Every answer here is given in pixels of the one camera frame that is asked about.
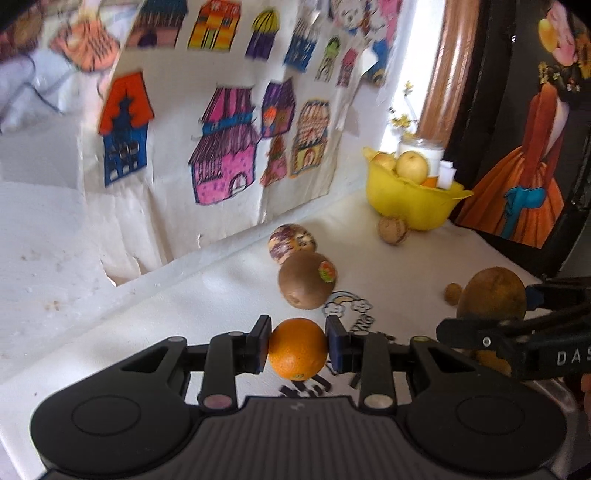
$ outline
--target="striped house drawing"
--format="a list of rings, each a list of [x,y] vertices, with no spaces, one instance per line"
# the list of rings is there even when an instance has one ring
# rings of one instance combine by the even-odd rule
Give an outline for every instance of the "striped house drawing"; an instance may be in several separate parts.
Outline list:
[[[189,39],[189,48],[230,51],[240,20],[240,3],[210,0],[203,4]]]

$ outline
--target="painting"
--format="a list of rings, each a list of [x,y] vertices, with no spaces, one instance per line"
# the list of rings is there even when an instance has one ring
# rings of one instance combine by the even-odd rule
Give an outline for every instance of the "painting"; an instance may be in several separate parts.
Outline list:
[[[269,149],[269,162],[261,177],[261,185],[268,187],[287,175],[287,160],[285,159],[285,143],[283,137],[275,137]]]
[[[279,13],[274,8],[263,10],[252,23],[252,37],[245,57],[269,60],[275,36],[279,31]]]
[[[269,82],[262,101],[263,138],[287,133],[296,112],[296,96],[291,78],[283,83]]]
[[[340,52],[340,38],[332,37],[326,48],[324,49],[324,56],[316,72],[316,80],[320,82],[329,82],[332,73],[335,69],[336,57],[339,56]]]
[[[99,125],[105,146],[105,187],[147,165],[148,123],[153,118],[141,72],[113,81]]]
[[[174,47],[188,11],[186,0],[146,0],[135,19],[127,47]]]
[[[347,50],[347,53],[343,57],[343,60],[340,64],[340,72],[339,72],[339,79],[337,80],[336,84],[339,87],[348,87],[349,81],[351,80],[351,74],[353,73],[353,68],[355,67],[355,62],[357,61],[357,51],[353,48]]]
[[[283,63],[304,73],[308,68],[317,42],[318,29],[315,26],[309,27],[305,18],[300,17],[295,25]]]
[[[542,248],[582,167],[591,124],[589,37],[557,0],[519,5],[495,132],[458,225]]]
[[[252,124],[251,90],[218,87],[205,110],[203,136],[189,160],[200,205],[234,197],[254,181],[261,136]]]
[[[304,104],[293,145],[291,177],[320,165],[328,143],[329,123],[328,101],[313,99]]]
[[[189,39],[189,48],[230,51],[240,15],[239,2],[210,0],[202,5]]]

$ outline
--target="pink house drawing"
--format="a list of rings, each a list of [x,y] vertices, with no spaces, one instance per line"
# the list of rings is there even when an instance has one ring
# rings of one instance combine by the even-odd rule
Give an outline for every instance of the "pink house drawing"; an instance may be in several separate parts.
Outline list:
[[[218,87],[203,114],[203,136],[189,160],[195,201],[222,202],[254,182],[256,146],[251,88]]]

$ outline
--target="kiwi fruit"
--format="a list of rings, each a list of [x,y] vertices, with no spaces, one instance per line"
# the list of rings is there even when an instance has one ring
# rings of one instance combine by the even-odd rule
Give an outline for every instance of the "kiwi fruit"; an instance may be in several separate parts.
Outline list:
[[[324,305],[336,284],[336,269],[318,252],[293,252],[279,270],[277,283],[291,306],[314,310]]]

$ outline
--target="striped ball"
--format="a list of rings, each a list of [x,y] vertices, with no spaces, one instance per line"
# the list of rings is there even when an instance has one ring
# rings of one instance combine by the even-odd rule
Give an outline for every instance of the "striped ball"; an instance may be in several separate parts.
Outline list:
[[[298,250],[316,251],[316,240],[301,225],[288,223],[277,227],[269,237],[271,258],[282,265],[287,257]]]

